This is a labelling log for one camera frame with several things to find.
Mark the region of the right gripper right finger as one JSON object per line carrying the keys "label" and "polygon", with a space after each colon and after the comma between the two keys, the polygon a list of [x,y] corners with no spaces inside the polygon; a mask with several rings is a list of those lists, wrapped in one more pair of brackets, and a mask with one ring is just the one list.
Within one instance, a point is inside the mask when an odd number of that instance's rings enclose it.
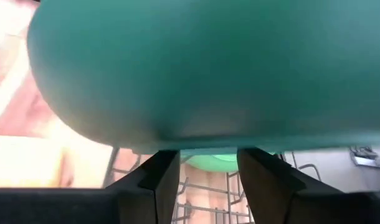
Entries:
{"label": "right gripper right finger", "polygon": [[237,163],[256,224],[380,223],[380,191],[344,193],[257,147]]}

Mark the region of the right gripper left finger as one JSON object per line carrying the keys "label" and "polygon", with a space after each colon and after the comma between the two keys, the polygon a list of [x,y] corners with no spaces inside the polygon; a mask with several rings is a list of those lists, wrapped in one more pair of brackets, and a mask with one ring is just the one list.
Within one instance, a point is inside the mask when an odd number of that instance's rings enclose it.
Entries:
{"label": "right gripper left finger", "polygon": [[104,189],[0,189],[0,224],[171,223],[179,151],[159,151]]}

